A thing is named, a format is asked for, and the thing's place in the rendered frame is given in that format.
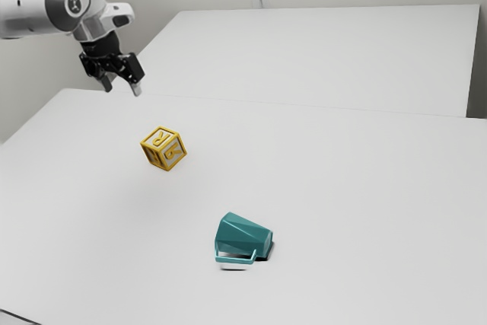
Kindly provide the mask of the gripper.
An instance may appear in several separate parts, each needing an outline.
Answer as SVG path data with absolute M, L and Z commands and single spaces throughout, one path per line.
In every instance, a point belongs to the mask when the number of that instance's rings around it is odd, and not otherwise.
M 81 43 L 81 64 L 88 76 L 96 78 L 105 92 L 112 91 L 111 75 L 116 75 L 129 83 L 135 97 L 142 94 L 145 72 L 134 53 L 122 53 L 119 38 L 115 32 L 109 32 L 93 42 Z

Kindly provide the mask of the teal faceted mug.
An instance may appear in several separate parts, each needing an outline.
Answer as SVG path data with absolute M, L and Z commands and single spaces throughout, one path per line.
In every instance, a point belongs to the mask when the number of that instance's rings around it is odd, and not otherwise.
M 273 232 L 233 212 L 221 220 L 215 235 L 215 261 L 252 265 L 255 260 L 268 260 Z

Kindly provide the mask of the yellow letter block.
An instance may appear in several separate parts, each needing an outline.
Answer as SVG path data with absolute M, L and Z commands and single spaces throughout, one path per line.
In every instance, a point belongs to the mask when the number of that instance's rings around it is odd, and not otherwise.
M 180 134 L 164 126 L 155 128 L 140 146 L 149 163 L 165 171 L 172 170 L 187 155 Z

